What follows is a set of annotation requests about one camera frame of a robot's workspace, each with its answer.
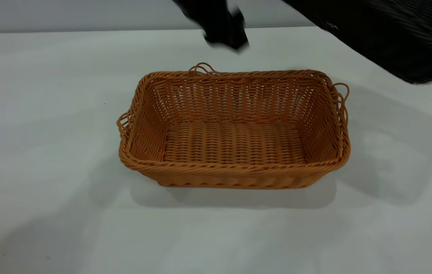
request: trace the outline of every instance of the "black cloth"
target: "black cloth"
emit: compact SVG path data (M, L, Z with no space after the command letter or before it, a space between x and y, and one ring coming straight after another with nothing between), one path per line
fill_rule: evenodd
M174 0L207 42L241 49L240 12L225 0ZM320 28L409 83L432 81L432 0L284 0Z

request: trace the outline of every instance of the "background wall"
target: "background wall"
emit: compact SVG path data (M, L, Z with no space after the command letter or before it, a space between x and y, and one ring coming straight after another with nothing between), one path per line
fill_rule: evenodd
M229 0L248 27L308 26L281 0ZM171 0L0 0L0 32L188 29Z

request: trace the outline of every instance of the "wicker basket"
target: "wicker basket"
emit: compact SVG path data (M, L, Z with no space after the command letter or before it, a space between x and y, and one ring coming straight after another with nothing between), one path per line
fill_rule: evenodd
M117 122L121 161L168 187L308 187L350 155L349 88L343 98L335 85L319 71L205 63L150 73Z

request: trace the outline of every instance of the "table surface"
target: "table surface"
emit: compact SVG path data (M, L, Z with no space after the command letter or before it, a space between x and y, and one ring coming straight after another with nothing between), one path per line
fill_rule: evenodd
M316 27L247 35L236 54L198 30L0 34L0 273L432 273L432 84ZM138 80L200 61L349 84L348 164L283 191L170 189L125 168L115 122Z

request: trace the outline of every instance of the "woven pattern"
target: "woven pattern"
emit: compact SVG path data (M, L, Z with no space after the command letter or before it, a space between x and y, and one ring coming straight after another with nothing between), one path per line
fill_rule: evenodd
M345 99L319 71L150 73L120 158L164 186L306 187L348 160Z
M409 83L432 81L432 0L284 0Z

